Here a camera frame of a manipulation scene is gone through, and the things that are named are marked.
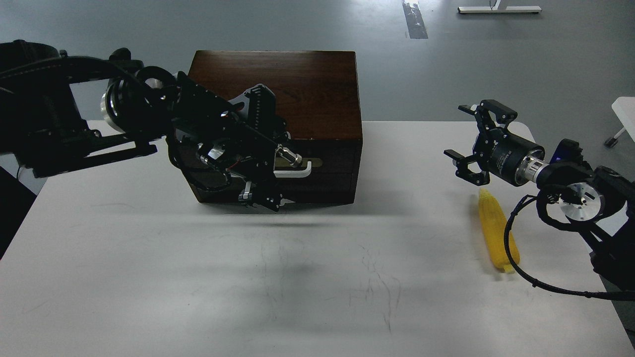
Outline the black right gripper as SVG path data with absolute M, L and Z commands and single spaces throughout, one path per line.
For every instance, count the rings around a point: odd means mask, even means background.
M 470 156 L 465 157 L 452 149 L 443 151 L 456 167 L 454 174 L 476 186 L 490 183 L 489 172 L 515 187 L 526 184 L 528 179 L 522 173 L 526 158 L 542 160 L 545 149 L 507 130 L 508 125 L 517 119 L 518 112 L 493 99 L 481 100 L 471 106 L 460 105 L 458 110 L 474 117 L 479 135 L 473 147 L 474 153 Z M 474 163 L 481 169 L 480 172 L 469 168 Z

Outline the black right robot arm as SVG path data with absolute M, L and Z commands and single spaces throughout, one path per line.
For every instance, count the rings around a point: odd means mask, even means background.
M 538 217 L 560 231 L 578 233 L 590 247 L 593 270 L 619 291 L 581 292 L 541 282 L 512 268 L 534 287 L 553 293 L 614 301 L 634 300 L 634 183 L 604 166 L 592 169 L 584 160 L 578 142 L 563 139 L 551 160 L 541 145 L 510 132 L 508 125 L 518 116 L 496 100 L 481 100 L 459 110 L 476 120 L 478 136 L 469 156 L 447 149 L 456 166 L 456 176 L 476 186 L 487 185 L 495 175 L 515 187 L 529 181 L 538 188 L 515 206 L 503 232 L 504 249 L 510 256 L 509 234 L 522 208 L 534 202 Z

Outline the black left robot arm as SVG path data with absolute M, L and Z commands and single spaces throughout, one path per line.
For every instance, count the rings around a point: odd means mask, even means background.
M 264 84 L 226 100 L 127 48 L 99 59 L 22 39 L 1 44 L 0 62 L 1 153 L 36 177 L 149 156 L 164 138 L 190 185 L 217 193 L 238 177 L 239 203 L 277 212 L 276 158 L 295 169 L 303 161 Z

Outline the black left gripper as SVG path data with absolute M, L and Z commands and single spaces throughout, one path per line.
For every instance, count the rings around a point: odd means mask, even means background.
M 238 203 L 278 212 L 296 203 L 274 173 L 276 158 L 291 160 L 286 120 L 277 115 L 276 95 L 256 84 L 225 100 L 185 74 L 176 75 L 179 96 L 174 105 L 175 142 L 190 147 L 201 162 L 188 167 L 181 154 L 175 163 L 200 190 L 226 190 L 236 177 L 245 181 Z

